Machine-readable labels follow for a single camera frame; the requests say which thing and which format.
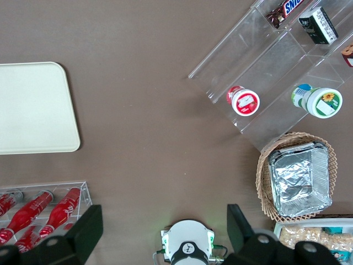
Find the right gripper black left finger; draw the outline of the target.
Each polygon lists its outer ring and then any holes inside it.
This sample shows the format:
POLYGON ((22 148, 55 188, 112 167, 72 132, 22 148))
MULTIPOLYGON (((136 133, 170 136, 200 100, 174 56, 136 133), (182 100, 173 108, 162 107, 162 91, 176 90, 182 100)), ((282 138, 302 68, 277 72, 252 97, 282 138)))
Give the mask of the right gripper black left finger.
POLYGON ((1 264, 85 264, 103 235, 101 205, 91 205, 64 234, 44 239, 32 250, 1 247, 1 264))

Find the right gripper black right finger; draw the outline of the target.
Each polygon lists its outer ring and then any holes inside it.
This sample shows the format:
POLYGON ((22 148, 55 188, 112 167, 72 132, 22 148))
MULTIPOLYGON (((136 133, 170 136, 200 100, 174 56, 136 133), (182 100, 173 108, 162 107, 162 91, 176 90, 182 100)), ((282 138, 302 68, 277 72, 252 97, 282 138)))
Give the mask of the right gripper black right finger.
POLYGON ((284 226, 342 226, 352 231, 352 218, 314 218, 298 222, 276 223, 273 232, 255 232, 239 205, 227 205, 227 233, 234 253, 223 264, 352 264, 352 255, 339 262, 329 249, 317 242, 300 241, 293 249, 279 241, 284 226))

